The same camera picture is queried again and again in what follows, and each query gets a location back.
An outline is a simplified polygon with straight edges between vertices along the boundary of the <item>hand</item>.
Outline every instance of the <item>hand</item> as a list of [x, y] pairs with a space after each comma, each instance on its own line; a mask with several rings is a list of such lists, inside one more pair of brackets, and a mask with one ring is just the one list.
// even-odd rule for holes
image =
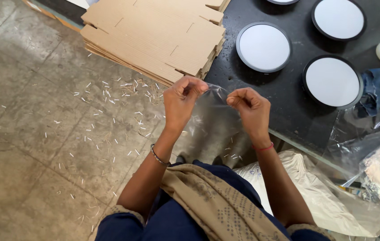
[[166, 112], [165, 129], [181, 134], [191, 118], [194, 103], [205, 91], [208, 85], [202, 80], [184, 76], [163, 92]]
[[252, 144], [260, 149], [271, 145], [269, 137], [270, 102], [252, 88], [237, 89], [227, 96], [227, 104], [241, 113], [242, 125]]

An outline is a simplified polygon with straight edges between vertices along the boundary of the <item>denim rag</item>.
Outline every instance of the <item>denim rag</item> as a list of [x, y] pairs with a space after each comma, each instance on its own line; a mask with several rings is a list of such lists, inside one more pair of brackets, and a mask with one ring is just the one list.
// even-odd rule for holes
[[380, 68], [366, 70], [361, 77], [364, 83], [364, 93], [360, 104], [369, 116], [376, 116], [380, 109]]

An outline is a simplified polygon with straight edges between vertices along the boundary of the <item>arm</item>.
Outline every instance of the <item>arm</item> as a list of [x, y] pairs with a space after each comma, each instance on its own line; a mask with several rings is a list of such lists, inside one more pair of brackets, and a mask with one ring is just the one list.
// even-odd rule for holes
[[[166, 125], [153, 147], [162, 162], [169, 162], [172, 148], [191, 117], [194, 103], [207, 89], [208, 85], [202, 80], [184, 76], [163, 93]], [[166, 167], [150, 152], [124, 187], [117, 205], [138, 212], [146, 219]]]
[[[270, 102], [251, 88], [230, 93], [227, 103], [241, 114], [244, 129], [257, 149], [271, 145], [269, 138]], [[285, 226], [315, 225], [303, 197], [289, 178], [275, 149], [256, 151], [273, 215]]]

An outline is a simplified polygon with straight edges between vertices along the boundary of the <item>shoe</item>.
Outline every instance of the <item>shoe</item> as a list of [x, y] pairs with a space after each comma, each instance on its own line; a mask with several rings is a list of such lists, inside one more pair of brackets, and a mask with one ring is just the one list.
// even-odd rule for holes
[[186, 159], [183, 156], [181, 156], [181, 155], [179, 155], [179, 156], [176, 157], [176, 161], [175, 162], [180, 162], [182, 164], [186, 164], [187, 163]]
[[212, 165], [223, 165], [223, 160], [220, 156], [215, 157], [214, 161], [212, 162]]

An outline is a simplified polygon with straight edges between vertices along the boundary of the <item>stack of cardboard sheets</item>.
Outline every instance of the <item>stack of cardboard sheets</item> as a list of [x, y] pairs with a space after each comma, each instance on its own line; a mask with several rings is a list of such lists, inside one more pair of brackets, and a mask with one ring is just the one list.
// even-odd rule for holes
[[224, 43], [230, 0], [100, 0], [82, 16], [85, 48], [166, 86], [203, 79]]

